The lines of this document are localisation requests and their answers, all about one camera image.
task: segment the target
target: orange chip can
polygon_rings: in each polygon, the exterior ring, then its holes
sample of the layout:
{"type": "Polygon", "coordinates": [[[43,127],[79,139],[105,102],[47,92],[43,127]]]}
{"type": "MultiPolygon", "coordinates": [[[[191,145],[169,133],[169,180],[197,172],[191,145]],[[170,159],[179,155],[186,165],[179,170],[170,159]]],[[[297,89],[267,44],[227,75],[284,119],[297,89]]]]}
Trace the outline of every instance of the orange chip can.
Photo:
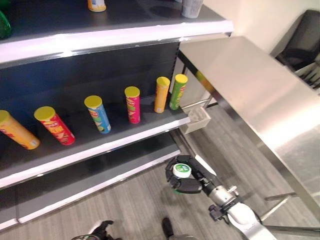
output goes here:
{"type": "Polygon", "coordinates": [[[6,110],[0,110],[0,132],[28,150],[35,149],[40,144],[39,139],[25,129],[6,110]]]}
{"type": "Polygon", "coordinates": [[[156,79],[156,93],[154,102],[154,111],[161,114],[165,111],[170,80],[165,76],[156,79]]]}
{"type": "Polygon", "coordinates": [[[76,138],[50,106],[43,106],[34,112],[34,117],[62,144],[71,145],[76,138]]]}

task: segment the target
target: metal counter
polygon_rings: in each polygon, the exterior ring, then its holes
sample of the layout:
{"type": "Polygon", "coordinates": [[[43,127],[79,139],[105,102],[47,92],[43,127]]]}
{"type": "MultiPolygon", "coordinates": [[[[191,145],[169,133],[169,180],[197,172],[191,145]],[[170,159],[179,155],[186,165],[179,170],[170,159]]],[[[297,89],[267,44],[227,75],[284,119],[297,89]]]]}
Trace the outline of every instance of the metal counter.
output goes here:
{"type": "Polygon", "coordinates": [[[244,37],[184,43],[179,58],[319,220],[319,96],[244,37]]]}

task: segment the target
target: white shelf edge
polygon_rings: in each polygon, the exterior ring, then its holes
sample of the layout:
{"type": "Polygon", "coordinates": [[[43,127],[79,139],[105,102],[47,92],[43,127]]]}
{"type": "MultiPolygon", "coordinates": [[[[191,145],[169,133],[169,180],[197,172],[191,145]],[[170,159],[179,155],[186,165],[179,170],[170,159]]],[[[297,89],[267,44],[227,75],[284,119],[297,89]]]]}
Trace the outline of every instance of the white shelf edge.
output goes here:
{"type": "Polygon", "coordinates": [[[191,36],[229,33],[233,30],[233,23],[223,20],[55,34],[0,44],[0,64],[48,55],[70,57],[80,50],[164,39],[179,38],[185,41],[191,36]]]}
{"type": "Polygon", "coordinates": [[[112,184],[115,184],[117,182],[123,181],[126,178],[128,178],[128,177],[130,177],[130,176],[132,176],[134,174],[137,174],[137,173],[139,173],[139,172],[141,172],[143,170],[146,170],[146,169],[148,169],[148,168],[150,168],[150,167],[152,167],[154,165],[160,164],[160,163],[164,162],[167,159],[170,159],[170,158],[173,158],[173,157],[179,155],[180,153],[181,153],[180,150],[176,150],[176,151],[174,151],[172,153],[164,155],[164,156],[162,156],[160,158],[157,158],[157,159],[155,159],[155,160],[153,160],[151,162],[148,162],[148,163],[146,163],[146,164],[144,164],[142,166],[139,166],[139,167],[137,167],[135,169],[127,171],[127,172],[125,172],[123,174],[120,174],[120,175],[114,177],[114,178],[111,178],[111,179],[109,179],[109,180],[107,180],[105,182],[102,182],[102,183],[100,183],[100,184],[98,184],[96,186],[90,187],[87,190],[79,192],[79,193],[77,193],[77,194],[75,194],[73,196],[70,196],[70,197],[68,197],[68,198],[66,198],[64,200],[58,201],[58,202],[56,202],[54,204],[51,204],[51,205],[46,206],[46,207],[44,207],[44,208],[42,208],[40,210],[37,210],[37,211],[35,211],[35,212],[31,213],[31,214],[28,214],[26,216],[20,217],[18,219],[18,221],[20,223],[28,222],[28,221],[30,221],[32,219],[35,219],[35,218],[37,218],[37,217],[39,217],[41,215],[47,214],[47,213],[49,213],[49,212],[51,212],[53,210],[61,208],[64,205],[67,205],[69,203],[77,201],[77,200],[79,200],[79,199],[81,199],[81,198],[83,198],[83,197],[85,197],[85,196],[87,196],[89,194],[92,194],[92,193],[94,193],[94,192],[96,192],[98,190],[101,190],[101,189],[103,189],[105,187],[108,187],[108,186],[110,186],[112,184]]]}
{"type": "Polygon", "coordinates": [[[51,162],[48,162],[48,163],[45,163],[42,165],[29,168],[24,171],[20,171],[20,172],[11,174],[9,176],[6,176],[6,177],[3,177],[0,179],[0,189],[4,188],[6,186],[13,185],[18,182],[21,182],[23,180],[33,178],[38,175],[45,174],[51,170],[61,168],[65,165],[75,163],[75,162],[80,161],[82,159],[86,159],[86,158],[101,154],[103,152],[106,152],[106,151],[109,151],[109,150],[112,150],[115,148],[119,148],[124,145],[128,145],[128,144],[136,142],[138,140],[142,140],[142,139],[145,139],[145,138],[148,138],[148,137],[151,137],[151,136],[178,128],[179,126],[181,126],[183,124],[187,124],[189,122],[190,122],[189,117],[185,117],[183,119],[175,120],[175,121],[166,123],[164,125],[157,126],[157,127],[151,128],[149,130],[142,131],[142,132],[121,138],[119,140],[106,142],[102,145],[99,145],[99,146],[96,146],[96,147],[93,147],[93,148],[90,148],[90,149],[87,149],[84,151],[80,151],[75,154],[65,156],[65,157],[59,158],[57,160],[54,160],[54,161],[51,161],[51,162]]]}
{"type": "Polygon", "coordinates": [[[11,227],[13,225],[16,225],[18,223],[19,222],[15,218],[14,219],[10,219],[10,220],[5,221],[5,222],[2,222],[2,223],[0,223],[0,230],[9,228],[9,227],[11,227]]]}

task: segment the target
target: blue chip can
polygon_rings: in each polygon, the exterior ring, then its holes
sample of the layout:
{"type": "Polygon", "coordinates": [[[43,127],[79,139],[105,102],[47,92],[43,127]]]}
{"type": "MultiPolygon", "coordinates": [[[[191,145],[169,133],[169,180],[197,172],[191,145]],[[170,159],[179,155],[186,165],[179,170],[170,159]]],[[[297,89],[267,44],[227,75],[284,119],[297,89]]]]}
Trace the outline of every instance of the blue chip can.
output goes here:
{"type": "Polygon", "coordinates": [[[84,100],[84,104],[87,106],[89,113],[100,133],[109,133],[111,126],[104,105],[102,104],[102,99],[95,95],[88,96],[84,100]]]}

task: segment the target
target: pringles can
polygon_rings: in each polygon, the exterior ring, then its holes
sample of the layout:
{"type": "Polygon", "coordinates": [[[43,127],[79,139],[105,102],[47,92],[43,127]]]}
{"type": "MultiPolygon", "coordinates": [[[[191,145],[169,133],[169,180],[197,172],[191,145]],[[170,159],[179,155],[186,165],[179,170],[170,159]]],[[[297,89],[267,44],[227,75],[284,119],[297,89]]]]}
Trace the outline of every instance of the pringles can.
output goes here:
{"type": "Polygon", "coordinates": [[[165,76],[160,76],[156,79],[154,111],[158,114],[165,111],[169,86],[170,80],[165,76]]]}
{"type": "Polygon", "coordinates": [[[124,90],[124,94],[128,109],[129,122],[137,124],[140,122],[140,90],[135,86],[128,86],[124,90]]]}
{"type": "Polygon", "coordinates": [[[107,9],[105,0],[87,0],[88,9],[92,12],[103,12],[107,9]]]}
{"type": "Polygon", "coordinates": [[[180,99],[183,96],[186,88],[186,83],[188,82],[188,77],[184,74],[177,74],[175,76],[174,86],[170,99],[170,108],[172,110],[177,110],[180,106],[180,99]]]}
{"type": "Polygon", "coordinates": [[[84,104],[88,108],[89,113],[100,133],[109,133],[111,130],[111,126],[101,97],[95,95],[88,96],[84,100],[84,104]]]}
{"type": "Polygon", "coordinates": [[[50,106],[42,106],[34,112],[34,117],[62,144],[71,145],[75,136],[50,106]]]}
{"type": "Polygon", "coordinates": [[[39,139],[25,129],[6,110],[0,110],[0,132],[28,150],[35,149],[40,144],[39,139]]]}

